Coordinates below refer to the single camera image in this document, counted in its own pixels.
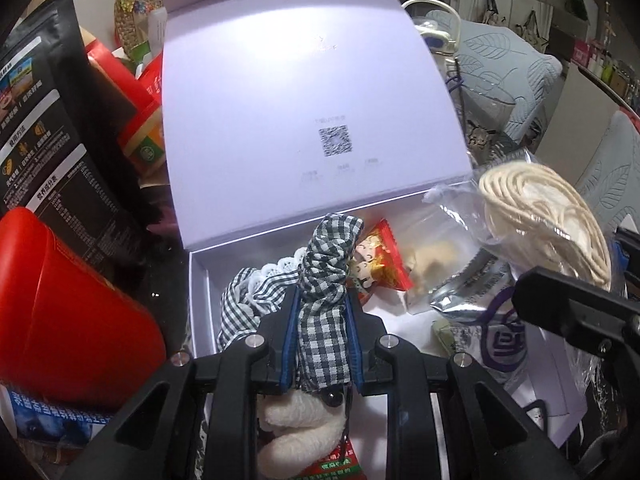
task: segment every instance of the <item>beige cotton cord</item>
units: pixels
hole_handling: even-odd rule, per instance
[[[519,235],[511,256],[610,289],[611,260],[600,226],[577,191],[541,164],[508,162],[479,181],[496,238]]]

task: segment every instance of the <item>black food package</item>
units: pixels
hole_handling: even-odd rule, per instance
[[[0,206],[25,206],[100,272],[139,262],[156,208],[108,128],[73,0],[47,0],[0,48]]]

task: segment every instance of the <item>plush toy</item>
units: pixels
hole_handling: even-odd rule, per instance
[[[287,479],[335,449],[344,429],[344,404],[331,408],[316,394],[291,390],[259,397],[258,420],[276,434],[258,453],[258,469],[267,478]]]

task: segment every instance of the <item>metal screw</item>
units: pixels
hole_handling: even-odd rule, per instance
[[[260,334],[251,334],[244,340],[244,344],[251,348],[258,348],[264,344],[264,338]]]
[[[191,361],[191,356],[187,352],[178,352],[171,356],[173,366],[184,366],[189,361]]]
[[[458,352],[453,356],[453,362],[455,362],[455,364],[457,364],[460,368],[466,368],[473,362],[473,359],[469,354]]]
[[[385,334],[380,338],[380,344],[385,348],[393,348],[398,346],[400,340],[391,334]]]
[[[611,350],[611,339],[603,339],[598,346],[598,352],[606,354],[609,350]]]

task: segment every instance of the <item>red bottle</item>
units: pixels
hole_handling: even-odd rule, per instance
[[[0,380],[119,408],[166,359],[151,314],[25,208],[0,221]]]

